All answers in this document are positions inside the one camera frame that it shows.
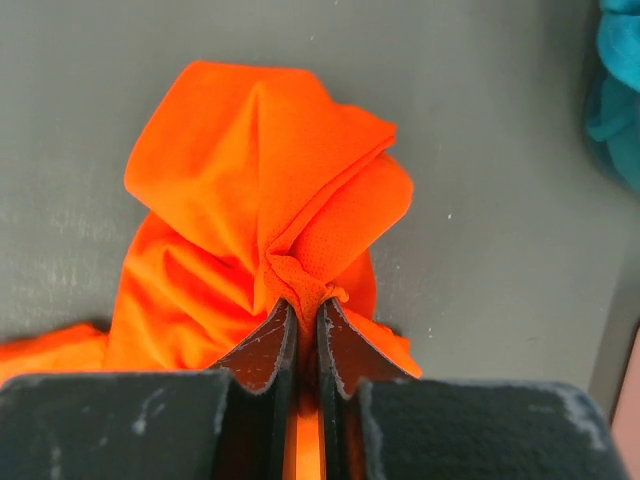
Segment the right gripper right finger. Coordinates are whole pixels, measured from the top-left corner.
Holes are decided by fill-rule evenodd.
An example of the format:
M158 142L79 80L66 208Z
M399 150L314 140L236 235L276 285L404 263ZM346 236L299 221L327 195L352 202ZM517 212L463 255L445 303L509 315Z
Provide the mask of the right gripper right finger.
M557 382L419 380L348 321L317 314L326 479L625 479L591 398Z

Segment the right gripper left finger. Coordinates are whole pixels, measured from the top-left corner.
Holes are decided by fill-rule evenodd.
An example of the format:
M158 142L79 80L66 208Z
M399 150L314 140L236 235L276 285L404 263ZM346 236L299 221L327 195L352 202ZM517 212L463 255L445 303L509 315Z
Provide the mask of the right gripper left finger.
M297 318L285 301L198 372L24 375L1 390L5 479L291 479Z

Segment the orange t shirt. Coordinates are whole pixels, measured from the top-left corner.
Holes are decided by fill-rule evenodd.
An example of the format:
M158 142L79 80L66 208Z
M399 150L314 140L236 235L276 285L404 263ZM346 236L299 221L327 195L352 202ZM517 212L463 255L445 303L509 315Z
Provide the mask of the orange t shirt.
M373 321L370 246L413 191L393 125L334 101L311 73L197 62L137 141L125 184L149 210L123 263L111 327L1 349L24 375L203 371L287 302L297 318L296 470L322 478L317 314L337 301L410 376L407 341Z

